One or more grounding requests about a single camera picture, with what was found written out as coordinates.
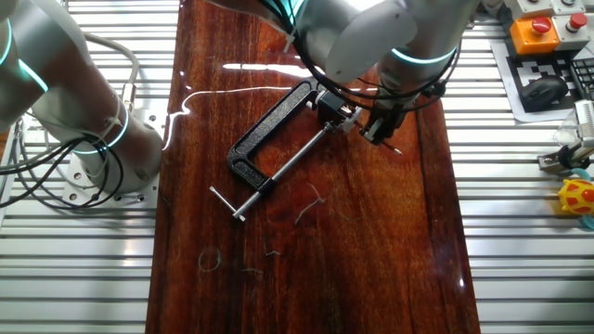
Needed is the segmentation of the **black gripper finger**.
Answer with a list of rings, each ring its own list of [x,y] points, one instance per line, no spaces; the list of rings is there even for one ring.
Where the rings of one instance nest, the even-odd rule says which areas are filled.
[[[376,130],[376,143],[382,145],[386,139],[391,138],[394,135],[394,131],[397,129],[398,124],[394,122],[382,121],[379,123],[379,127]]]
[[[359,133],[371,144],[379,144],[381,142],[381,126],[382,126],[382,119],[378,118],[375,119],[373,122],[369,121],[365,126],[363,126]]]

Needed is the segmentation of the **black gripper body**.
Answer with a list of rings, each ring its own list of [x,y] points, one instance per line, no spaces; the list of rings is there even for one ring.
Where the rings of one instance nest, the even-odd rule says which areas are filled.
[[[402,125],[407,115],[406,106],[401,101],[377,102],[370,115],[372,132],[393,133]]]

